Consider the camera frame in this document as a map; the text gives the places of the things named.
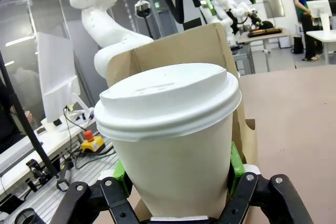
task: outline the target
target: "white plastic lid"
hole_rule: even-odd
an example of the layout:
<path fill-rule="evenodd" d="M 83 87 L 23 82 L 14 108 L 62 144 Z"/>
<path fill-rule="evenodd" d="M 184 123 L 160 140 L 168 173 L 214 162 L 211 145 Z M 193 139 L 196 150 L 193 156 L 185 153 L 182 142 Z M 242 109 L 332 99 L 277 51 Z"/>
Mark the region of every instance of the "white plastic lid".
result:
<path fill-rule="evenodd" d="M 130 76 L 100 94 L 97 129 L 115 140 L 188 135 L 229 116 L 242 99 L 221 66 L 188 63 Z"/>

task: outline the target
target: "person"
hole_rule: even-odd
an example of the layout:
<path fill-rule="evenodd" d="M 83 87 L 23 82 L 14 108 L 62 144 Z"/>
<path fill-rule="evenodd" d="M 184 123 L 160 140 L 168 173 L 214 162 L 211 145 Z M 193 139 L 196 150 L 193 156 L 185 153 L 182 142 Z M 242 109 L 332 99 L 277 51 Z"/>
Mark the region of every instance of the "person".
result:
<path fill-rule="evenodd" d="M 314 31 L 311 11 L 308 9 L 307 0 L 294 0 L 295 7 L 299 14 L 299 21 L 302 23 L 304 40 L 306 41 L 306 55 L 304 61 L 316 61 L 316 46 L 313 37 L 307 35 L 308 31 Z"/>
<path fill-rule="evenodd" d="M 9 95 L 8 89 L 0 79 L 0 154 L 24 137 L 12 118 L 11 114 L 15 114 L 15 109 Z M 33 120 L 29 111 L 25 114 L 28 121 Z"/>

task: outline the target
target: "fluorescent light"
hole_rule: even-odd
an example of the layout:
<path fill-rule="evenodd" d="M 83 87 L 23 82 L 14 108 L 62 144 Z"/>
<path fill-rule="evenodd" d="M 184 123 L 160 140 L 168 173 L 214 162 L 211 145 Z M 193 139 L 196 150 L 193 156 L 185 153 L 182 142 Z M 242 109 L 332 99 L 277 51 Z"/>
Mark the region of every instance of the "fluorescent light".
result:
<path fill-rule="evenodd" d="M 13 64 L 14 63 L 14 61 L 12 60 L 12 61 L 10 61 L 10 62 L 7 62 L 7 63 L 5 63 L 5 67 L 7 67 L 7 66 L 9 66 L 9 65 L 11 65 L 11 64 Z"/>
<path fill-rule="evenodd" d="M 7 42 L 5 46 L 8 47 L 8 46 L 11 46 L 11 45 L 14 45 L 16 43 L 20 43 L 22 41 L 26 41 L 26 40 L 29 40 L 29 39 L 34 39 L 34 36 L 27 36 L 27 37 L 23 37 L 21 39 L 16 39 L 16 40 Z"/>

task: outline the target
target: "white cylinder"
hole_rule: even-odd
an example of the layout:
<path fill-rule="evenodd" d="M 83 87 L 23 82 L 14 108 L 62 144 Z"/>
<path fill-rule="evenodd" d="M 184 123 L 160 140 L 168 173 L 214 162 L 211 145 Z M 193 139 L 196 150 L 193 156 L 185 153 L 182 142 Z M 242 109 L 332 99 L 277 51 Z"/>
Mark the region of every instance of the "white cylinder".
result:
<path fill-rule="evenodd" d="M 113 140 L 153 216 L 218 218 L 230 167 L 232 114 L 202 131 L 163 140 Z"/>
<path fill-rule="evenodd" d="M 320 18 L 321 18 L 323 30 L 330 31 L 329 15 L 327 13 L 321 13 Z"/>
<path fill-rule="evenodd" d="M 226 199 L 238 80 L 189 63 L 128 77 L 100 94 L 97 129 L 153 216 L 217 218 Z"/>

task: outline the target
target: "white monitor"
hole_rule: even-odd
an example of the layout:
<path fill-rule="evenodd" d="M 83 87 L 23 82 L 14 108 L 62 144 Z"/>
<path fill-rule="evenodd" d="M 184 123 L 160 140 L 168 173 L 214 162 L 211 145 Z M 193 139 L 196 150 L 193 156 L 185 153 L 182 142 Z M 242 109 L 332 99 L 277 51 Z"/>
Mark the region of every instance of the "white monitor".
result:
<path fill-rule="evenodd" d="M 322 13 L 332 16 L 329 0 L 307 1 L 307 5 L 313 18 L 319 18 Z"/>
<path fill-rule="evenodd" d="M 47 122 L 52 123 L 62 117 L 64 108 L 76 102 L 82 106 L 85 114 L 89 115 L 90 110 L 79 98 L 80 88 L 71 40 L 38 32 L 37 49 L 40 85 Z"/>

